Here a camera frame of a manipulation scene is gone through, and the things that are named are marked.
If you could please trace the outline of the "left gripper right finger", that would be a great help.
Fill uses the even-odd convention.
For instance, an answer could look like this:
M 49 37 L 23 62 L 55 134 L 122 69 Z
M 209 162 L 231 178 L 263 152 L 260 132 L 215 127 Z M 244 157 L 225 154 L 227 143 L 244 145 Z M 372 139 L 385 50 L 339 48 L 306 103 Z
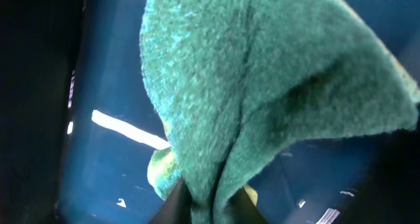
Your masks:
M 232 218 L 233 224 L 268 224 L 252 203 L 244 188 L 239 189 L 230 198 L 226 213 Z

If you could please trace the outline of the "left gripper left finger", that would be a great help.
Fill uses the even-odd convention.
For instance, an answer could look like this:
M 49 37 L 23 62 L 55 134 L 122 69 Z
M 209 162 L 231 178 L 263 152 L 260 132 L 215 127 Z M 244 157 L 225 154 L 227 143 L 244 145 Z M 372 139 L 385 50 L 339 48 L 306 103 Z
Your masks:
M 191 224 L 192 197 L 183 178 L 180 178 L 161 209 L 148 224 Z

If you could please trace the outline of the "green yellow scrubbing sponge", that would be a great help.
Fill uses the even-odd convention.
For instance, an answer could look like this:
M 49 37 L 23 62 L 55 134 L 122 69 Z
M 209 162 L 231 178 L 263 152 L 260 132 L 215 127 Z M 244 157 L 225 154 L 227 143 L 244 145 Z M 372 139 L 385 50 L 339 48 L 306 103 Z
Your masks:
M 189 223 L 232 223 L 229 201 L 286 147 L 411 129 L 419 90 L 344 0 L 147 0 L 142 77 Z

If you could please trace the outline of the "small blue water tray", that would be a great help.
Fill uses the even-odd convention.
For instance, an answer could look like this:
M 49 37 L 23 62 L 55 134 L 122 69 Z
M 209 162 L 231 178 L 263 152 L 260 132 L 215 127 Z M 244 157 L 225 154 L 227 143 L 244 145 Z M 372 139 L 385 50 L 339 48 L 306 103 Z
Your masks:
M 164 135 L 138 49 L 146 0 L 1 0 L 1 222 L 147 223 Z M 419 132 L 310 141 L 250 182 L 269 223 L 418 223 Z

